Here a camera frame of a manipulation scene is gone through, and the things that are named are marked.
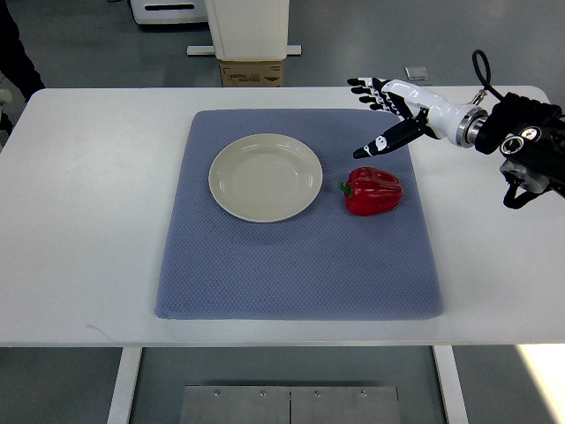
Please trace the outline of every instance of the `table leg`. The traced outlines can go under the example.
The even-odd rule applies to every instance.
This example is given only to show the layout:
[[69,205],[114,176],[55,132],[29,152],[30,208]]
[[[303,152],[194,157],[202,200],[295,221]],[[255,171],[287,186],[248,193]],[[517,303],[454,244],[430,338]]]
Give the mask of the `table leg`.
[[132,410],[133,394],[138,379],[141,347],[125,347],[122,350],[120,368],[117,370],[114,396],[109,408],[108,424],[128,424]]
[[434,346],[433,356],[440,378],[443,408],[448,424],[469,424],[452,347]]

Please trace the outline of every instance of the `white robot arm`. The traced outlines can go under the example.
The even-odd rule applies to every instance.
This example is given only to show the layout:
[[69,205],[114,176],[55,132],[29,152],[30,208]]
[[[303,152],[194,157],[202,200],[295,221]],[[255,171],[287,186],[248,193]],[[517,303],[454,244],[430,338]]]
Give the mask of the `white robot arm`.
[[[477,56],[485,63],[485,79]],[[425,88],[398,79],[350,79],[351,91],[373,110],[385,110],[402,121],[353,153],[356,159],[392,152],[425,134],[447,138],[452,144],[475,147],[491,154],[499,149],[506,161],[501,172],[510,184],[504,204],[521,208],[548,191],[565,197],[565,123],[559,106],[541,103],[512,93],[500,95],[490,85],[490,69],[481,50],[473,64],[485,89],[465,104],[453,104]],[[493,93],[500,102],[488,116],[478,104]],[[517,189],[524,193],[517,195]]]

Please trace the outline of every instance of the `blue textured mat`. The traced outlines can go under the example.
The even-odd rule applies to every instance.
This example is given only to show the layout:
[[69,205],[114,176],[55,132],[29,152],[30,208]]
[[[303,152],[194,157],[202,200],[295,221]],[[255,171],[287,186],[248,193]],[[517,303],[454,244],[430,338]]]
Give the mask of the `blue textured mat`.
[[[192,122],[170,220],[155,312],[175,319],[414,320],[442,302],[408,148],[354,160],[395,124],[370,110],[210,110]],[[279,223],[225,212],[208,188],[215,156],[255,133],[301,140],[319,157],[320,194]],[[339,182],[360,166],[395,174],[400,205],[352,216]]]

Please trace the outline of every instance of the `metal plate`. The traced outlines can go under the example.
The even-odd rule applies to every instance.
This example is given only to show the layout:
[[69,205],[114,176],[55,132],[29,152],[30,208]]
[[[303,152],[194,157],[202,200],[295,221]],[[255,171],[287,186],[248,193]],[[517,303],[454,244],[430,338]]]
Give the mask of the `metal plate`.
[[290,391],[277,386],[186,386],[180,424],[289,424]]
[[400,424],[396,387],[186,386],[180,424]]
[[292,424],[400,424],[396,387],[293,387]]

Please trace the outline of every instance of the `ceramic plate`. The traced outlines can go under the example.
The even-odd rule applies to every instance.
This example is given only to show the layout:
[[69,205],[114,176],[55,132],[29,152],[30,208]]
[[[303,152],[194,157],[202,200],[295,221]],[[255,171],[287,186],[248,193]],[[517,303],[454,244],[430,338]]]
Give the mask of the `ceramic plate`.
[[233,216],[273,223],[306,209],[320,191],[322,170],[304,143],[281,134],[234,141],[212,162],[208,183]]

